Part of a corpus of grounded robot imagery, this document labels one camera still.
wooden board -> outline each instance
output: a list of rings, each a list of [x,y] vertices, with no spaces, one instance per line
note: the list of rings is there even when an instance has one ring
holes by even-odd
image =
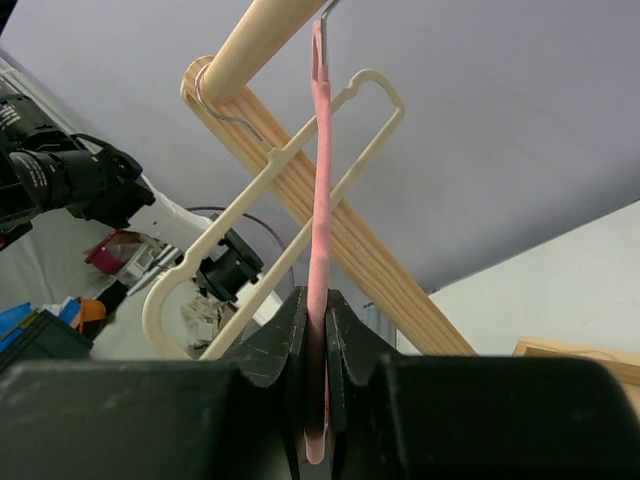
[[[524,337],[518,341],[513,354],[530,357],[571,356],[601,363],[620,382],[640,418],[640,353]]]
[[[265,167],[267,155],[256,137],[242,124],[214,118],[196,99],[195,77],[212,59],[213,56],[201,57],[189,66],[182,81],[182,97],[222,144],[257,174]],[[210,106],[223,115],[247,119],[274,147],[290,140],[289,134],[246,86],[224,105]],[[273,193],[301,224],[311,217],[314,178],[314,164],[300,152],[273,183]],[[338,263],[420,352],[475,353],[346,201],[334,211],[332,234],[332,252]]]

cable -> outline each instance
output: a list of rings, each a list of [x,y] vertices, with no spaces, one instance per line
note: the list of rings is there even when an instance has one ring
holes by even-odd
[[[223,212],[226,210],[226,207],[219,207],[219,206],[215,206],[215,205],[198,205],[196,207],[189,207],[187,208],[187,210],[189,212],[197,212],[197,211],[213,211],[213,212]],[[273,239],[278,243],[278,245],[280,246],[280,248],[282,249],[282,251],[284,252],[287,249],[287,246],[285,245],[284,241],[282,240],[282,238],[280,238],[280,235],[278,235],[278,232],[276,232],[273,227],[271,225],[269,225],[267,222],[265,222],[264,220],[262,220],[259,217],[256,217],[255,215],[251,215],[250,213],[243,213],[242,214],[243,217],[248,218],[249,220],[257,223],[258,225],[260,225],[262,228],[264,228],[267,232],[269,232],[269,234],[273,237]],[[289,269],[289,281],[291,282],[291,288],[294,288],[296,286],[296,275],[295,272],[293,271],[293,266]]]

white wall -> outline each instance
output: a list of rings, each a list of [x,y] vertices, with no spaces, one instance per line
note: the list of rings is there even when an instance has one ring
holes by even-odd
[[[479,353],[522,336],[640,352],[639,246],[635,203],[431,298]]]
[[[20,0],[0,45],[176,201],[225,204],[250,175],[178,87],[248,4]],[[335,88],[374,67],[408,105],[349,197],[425,288],[640,197],[638,18],[635,0],[339,4],[330,18]],[[291,131],[312,113],[310,43],[307,26],[251,82]],[[336,170],[383,121],[377,98],[337,116]],[[287,240],[298,228],[270,197],[253,213]],[[336,275],[334,286],[364,303]]]

orange object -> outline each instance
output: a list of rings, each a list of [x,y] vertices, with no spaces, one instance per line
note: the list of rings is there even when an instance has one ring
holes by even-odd
[[[77,300],[80,302],[80,311],[71,322],[71,327],[80,333],[82,333],[85,322],[104,320],[107,316],[107,309],[102,302],[90,298],[78,298]]]

wooden dowel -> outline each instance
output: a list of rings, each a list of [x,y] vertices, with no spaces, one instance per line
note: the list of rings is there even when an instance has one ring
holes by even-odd
[[[202,95],[228,102],[327,0],[254,0],[202,78]]]
[[[257,174],[266,166],[267,155],[251,131],[237,122],[213,118],[196,100],[195,77],[209,61],[211,57],[202,57],[191,64],[182,82],[182,97],[233,156]],[[274,147],[282,147],[290,140],[289,134],[246,86],[225,105],[212,107],[224,115],[247,119]],[[301,224],[312,214],[314,179],[314,164],[299,152],[273,183],[273,193]],[[474,354],[462,335],[346,201],[335,208],[333,222],[332,254],[419,351]]]

